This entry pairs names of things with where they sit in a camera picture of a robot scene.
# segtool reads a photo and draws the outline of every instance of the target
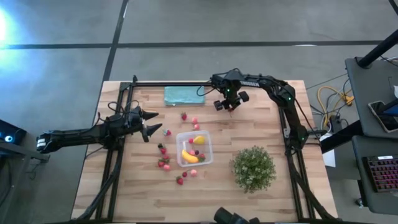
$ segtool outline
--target green plant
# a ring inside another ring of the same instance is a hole
[[[235,182],[244,189],[244,193],[267,190],[276,179],[275,165],[263,147],[243,149],[232,162]]]

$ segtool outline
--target smartphone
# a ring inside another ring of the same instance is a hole
[[[382,101],[376,101],[368,104],[372,114],[377,118],[385,132],[391,133],[398,130],[398,121],[396,120],[396,117],[381,112],[381,110],[385,108],[385,105],[386,104]]]

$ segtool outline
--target clear plastic container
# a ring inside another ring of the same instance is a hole
[[[205,143],[190,144],[189,139],[195,139],[197,136],[205,137]],[[188,133],[180,133],[176,137],[177,142],[177,162],[182,167],[192,167],[211,164],[213,162],[213,149],[211,147],[210,133],[208,131],[192,131]],[[181,152],[185,149],[187,152],[191,150],[198,150],[199,154],[204,154],[206,159],[203,162],[188,163],[182,158]]]

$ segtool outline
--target yellow fruit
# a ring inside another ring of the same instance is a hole
[[[197,163],[199,159],[196,156],[190,155],[185,149],[182,150],[181,156],[189,163]]]
[[[193,140],[194,144],[204,144],[205,143],[205,137],[203,136],[197,136],[194,140]]]

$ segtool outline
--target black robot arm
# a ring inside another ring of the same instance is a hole
[[[117,138],[126,134],[140,131],[145,142],[149,136],[155,133],[162,124],[146,126],[144,121],[156,117],[158,113],[148,113],[137,106],[126,114],[115,114],[107,117],[102,124],[96,124],[88,129],[68,131],[47,131],[37,138],[36,149],[41,153],[50,153],[67,146],[79,146],[86,144],[102,144],[105,149],[113,147]]]
[[[294,149],[302,149],[308,139],[307,129],[301,125],[297,114],[295,101],[295,90],[287,82],[275,79],[272,76],[243,75],[237,68],[224,74],[215,74],[210,78],[211,86],[223,94],[225,100],[215,101],[217,110],[235,110],[243,102],[249,101],[245,91],[239,92],[242,86],[251,86],[264,89],[269,98],[278,107],[282,108],[290,127],[289,145]]]

